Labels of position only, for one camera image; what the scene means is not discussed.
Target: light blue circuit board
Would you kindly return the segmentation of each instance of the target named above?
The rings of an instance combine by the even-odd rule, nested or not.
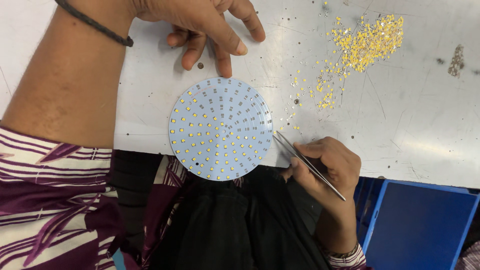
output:
[[[273,123],[253,87],[213,78],[180,96],[168,131],[173,152],[185,168],[205,179],[226,181],[260,164],[272,141]]]

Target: scratched table surface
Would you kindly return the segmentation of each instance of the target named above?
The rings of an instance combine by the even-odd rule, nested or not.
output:
[[[283,127],[291,141],[337,138],[361,157],[362,176],[480,188],[480,2],[327,1],[253,1],[266,32],[263,43],[254,42],[241,21],[226,16],[249,48],[245,57],[232,57],[233,77],[265,98],[274,130]],[[55,6],[52,0],[0,1],[0,115]],[[366,72],[352,72],[344,80],[345,91],[335,85],[340,108],[318,111],[324,96],[319,92],[314,98],[301,96],[301,107],[294,105],[300,87],[317,84],[320,70],[312,65],[338,60],[332,53],[337,47],[325,35],[336,17],[356,29],[364,13],[370,23],[386,14],[403,16],[402,46]],[[135,44],[127,48],[119,85],[117,149],[173,154],[167,132],[172,106],[191,85],[219,75],[211,46],[198,61],[204,68],[183,70],[185,48],[168,46],[169,32],[165,22],[133,22]],[[456,74],[448,71],[452,62],[460,67]],[[297,87],[291,85],[294,77]],[[262,164],[287,166],[287,157],[274,142]]]

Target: blue plastic bin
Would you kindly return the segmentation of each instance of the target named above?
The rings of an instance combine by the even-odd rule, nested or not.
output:
[[[375,270],[452,270],[480,195],[466,188],[361,177],[357,237]]]

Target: tweezers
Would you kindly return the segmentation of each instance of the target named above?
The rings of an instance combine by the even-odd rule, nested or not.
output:
[[[340,192],[338,192],[337,189],[335,189],[334,186],[332,186],[332,184],[330,184],[330,182],[315,168],[315,166],[313,164],[310,163],[310,161],[304,156],[302,155],[302,153],[300,153],[294,146],[293,144],[291,144],[287,138],[285,138],[285,136],[283,136],[280,132],[277,131],[278,134],[280,134],[280,136],[282,136],[282,138],[288,143],[288,145],[294,150],[294,152],[292,152],[284,143],[282,143],[277,137],[275,137],[275,135],[273,135],[273,138],[275,140],[277,140],[283,147],[285,147],[285,149],[290,152],[290,154],[292,154],[292,156],[295,156],[297,157],[298,159],[300,159],[303,163],[305,163],[305,165],[307,165],[308,169],[318,178],[320,178],[321,180],[323,180],[329,187],[331,187],[333,189],[333,191],[335,191],[335,193],[344,201],[346,201],[345,197],[343,197]]]

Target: person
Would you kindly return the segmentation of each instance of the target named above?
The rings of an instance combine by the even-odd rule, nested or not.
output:
[[[172,23],[168,43],[187,44],[182,58],[186,70],[211,37],[224,77],[232,73],[230,54],[245,55],[248,49],[224,21],[223,12],[241,19],[256,41],[265,39],[248,0],[68,3],[123,38],[135,17]],[[0,269],[115,268],[111,256],[122,245],[124,229],[116,190],[108,182],[113,174],[111,149],[125,50],[63,8],[56,9],[0,122]],[[318,246],[334,268],[367,269],[356,239],[353,201],[359,157],[330,137],[295,147],[321,161],[331,183],[347,199],[341,201],[296,158],[281,174],[285,179],[293,175],[323,206],[314,234]],[[175,162],[168,157],[165,166],[170,172],[173,168],[168,165]],[[164,171],[163,180],[178,180],[178,175],[184,177],[167,176]],[[145,233],[158,242],[168,222],[161,232],[146,226]],[[155,252],[154,245],[150,248],[144,250],[150,257],[132,258],[127,267],[147,269]]]

